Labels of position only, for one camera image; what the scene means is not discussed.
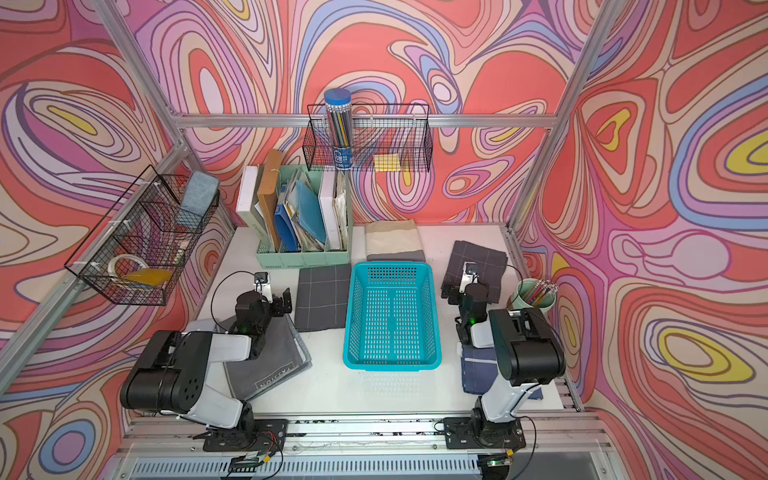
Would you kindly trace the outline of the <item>brown folder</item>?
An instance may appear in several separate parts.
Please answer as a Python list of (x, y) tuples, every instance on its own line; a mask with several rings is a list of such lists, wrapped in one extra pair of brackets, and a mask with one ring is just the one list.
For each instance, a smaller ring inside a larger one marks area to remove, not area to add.
[(262, 178), (259, 184), (257, 197), (262, 210), (267, 231), (269, 233), (272, 250), (278, 252), (281, 240), (275, 226), (275, 211), (278, 202), (279, 172), (282, 165), (283, 153), (279, 150), (270, 150), (263, 163)]

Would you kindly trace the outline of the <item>navy pillowcase with yellow stripe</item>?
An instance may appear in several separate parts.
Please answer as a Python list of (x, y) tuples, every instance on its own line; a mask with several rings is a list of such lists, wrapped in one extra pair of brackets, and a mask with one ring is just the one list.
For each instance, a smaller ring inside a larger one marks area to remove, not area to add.
[(460, 364), (462, 389), (467, 394), (485, 394), (498, 374), (496, 353), (493, 348), (462, 345)]

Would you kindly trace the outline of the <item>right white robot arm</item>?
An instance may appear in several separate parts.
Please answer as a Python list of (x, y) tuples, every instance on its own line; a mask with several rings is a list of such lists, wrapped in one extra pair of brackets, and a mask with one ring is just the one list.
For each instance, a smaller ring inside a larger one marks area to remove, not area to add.
[(565, 354), (545, 314), (557, 297), (551, 283), (524, 279), (502, 309), (488, 308), (489, 288), (472, 282), (459, 288), (462, 389), (478, 397), (469, 420), (484, 445), (516, 428), (520, 407), (565, 373)]

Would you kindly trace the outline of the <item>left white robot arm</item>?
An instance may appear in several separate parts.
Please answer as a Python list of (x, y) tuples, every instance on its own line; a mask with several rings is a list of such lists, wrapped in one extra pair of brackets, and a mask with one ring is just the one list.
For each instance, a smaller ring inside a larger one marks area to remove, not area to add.
[(271, 320), (292, 311), (291, 291), (270, 298), (258, 290), (238, 296), (233, 324), (223, 333), (161, 330), (153, 334), (120, 390), (128, 410), (170, 413), (212, 430), (251, 432), (247, 402), (207, 384), (213, 364), (256, 360)]

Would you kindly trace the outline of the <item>grey pillowcase with label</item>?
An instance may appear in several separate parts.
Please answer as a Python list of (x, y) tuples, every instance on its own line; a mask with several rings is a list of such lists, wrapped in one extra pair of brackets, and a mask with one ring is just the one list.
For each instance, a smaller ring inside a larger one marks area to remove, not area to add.
[(289, 315), (273, 318), (260, 355), (227, 362), (224, 372), (232, 396), (251, 401), (312, 366), (311, 355)]

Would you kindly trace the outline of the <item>white tape roll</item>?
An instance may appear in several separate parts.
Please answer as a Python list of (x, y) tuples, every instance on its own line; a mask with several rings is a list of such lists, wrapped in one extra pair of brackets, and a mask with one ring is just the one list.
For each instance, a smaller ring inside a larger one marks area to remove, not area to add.
[(108, 261), (107, 273), (110, 277), (123, 279), (148, 267), (147, 262), (137, 255), (119, 254)]

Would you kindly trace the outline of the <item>white binder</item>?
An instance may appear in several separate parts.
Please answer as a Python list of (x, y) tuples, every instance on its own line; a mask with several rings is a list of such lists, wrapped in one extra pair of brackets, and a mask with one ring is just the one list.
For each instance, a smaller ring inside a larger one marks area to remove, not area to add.
[(342, 249), (339, 221), (334, 206), (336, 198), (336, 174), (333, 171), (325, 171), (321, 175), (318, 191), (318, 201), (326, 232), (326, 247), (330, 251)]

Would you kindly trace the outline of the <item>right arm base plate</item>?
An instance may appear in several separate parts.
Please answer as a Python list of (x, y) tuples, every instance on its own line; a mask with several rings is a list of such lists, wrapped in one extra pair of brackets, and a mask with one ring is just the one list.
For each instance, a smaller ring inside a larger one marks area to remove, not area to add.
[(442, 425), (449, 450), (503, 449), (516, 452), (527, 446), (518, 419), (493, 423), (471, 417), (446, 417)]

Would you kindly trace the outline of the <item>dark grey checked pillowcase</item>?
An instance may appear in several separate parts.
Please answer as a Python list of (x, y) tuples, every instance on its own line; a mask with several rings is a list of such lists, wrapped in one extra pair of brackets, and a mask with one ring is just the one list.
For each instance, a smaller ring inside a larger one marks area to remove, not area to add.
[(298, 332), (345, 328), (351, 270), (347, 263), (299, 271), (294, 307), (294, 325)]

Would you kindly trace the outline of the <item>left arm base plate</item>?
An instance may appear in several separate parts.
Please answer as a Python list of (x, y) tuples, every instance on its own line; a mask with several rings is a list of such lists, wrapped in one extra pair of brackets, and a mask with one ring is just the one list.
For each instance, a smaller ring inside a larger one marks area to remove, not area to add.
[(209, 428), (195, 439), (204, 441), (205, 452), (277, 453), (285, 444), (287, 427), (285, 419), (252, 419), (232, 429)]

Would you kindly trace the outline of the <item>white book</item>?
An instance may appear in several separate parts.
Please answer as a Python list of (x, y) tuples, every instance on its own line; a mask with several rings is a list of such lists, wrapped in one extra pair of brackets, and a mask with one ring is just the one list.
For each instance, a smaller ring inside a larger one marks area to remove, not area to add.
[(249, 227), (256, 225), (257, 184), (260, 166), (247, 166), (241, 176), (235, 211)]

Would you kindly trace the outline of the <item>yellow sticky notes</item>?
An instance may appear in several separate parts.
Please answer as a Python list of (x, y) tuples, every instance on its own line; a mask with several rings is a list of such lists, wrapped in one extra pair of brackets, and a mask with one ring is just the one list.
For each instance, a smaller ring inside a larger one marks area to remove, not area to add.
[(392, 173), (402, 170), (400, 156), (397, 153), (375, 154), (373, 162), (376, 173)]

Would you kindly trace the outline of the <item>blue lidded pencil tube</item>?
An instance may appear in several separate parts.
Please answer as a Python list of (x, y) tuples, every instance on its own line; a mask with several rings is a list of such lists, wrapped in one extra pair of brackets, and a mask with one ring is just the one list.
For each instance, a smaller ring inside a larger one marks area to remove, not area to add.
[(353, 164), (354, 140), (351, 93), (344, 88), (330, 89), (324, 93), (324, 101), (334, 166), (338, 170), (348, 171)]

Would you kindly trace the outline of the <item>teal plastic basket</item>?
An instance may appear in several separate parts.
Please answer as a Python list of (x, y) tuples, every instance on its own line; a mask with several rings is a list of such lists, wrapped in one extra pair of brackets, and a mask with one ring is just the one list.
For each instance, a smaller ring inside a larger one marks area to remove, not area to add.
[(374, 372), (434, 370), (442, 362), (437, 295), (424, 262), (360, 262), (351, 271), (343, 362)]

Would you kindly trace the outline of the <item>green file organizer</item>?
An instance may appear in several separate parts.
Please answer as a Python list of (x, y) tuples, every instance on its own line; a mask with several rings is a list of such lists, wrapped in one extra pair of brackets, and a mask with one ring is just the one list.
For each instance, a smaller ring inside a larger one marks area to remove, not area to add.
[[(308, 170), (305, 165), (282, 165), (278, 174), (278, 189), (281, 189), (298, 172), (304, 174), (310, 183), (310, 188), (318, 193), (323, 172)], [(269, 243), (259, 241), (256, 258), (264, 269), (300, 269), (305, 267), (321, 267), (342, 265), (351, 262), (351, 244), (345, 250), (330, 250), (325, 246), (323, 251), (285, 251), (283, 247), (278, 252), (270, 251)]]

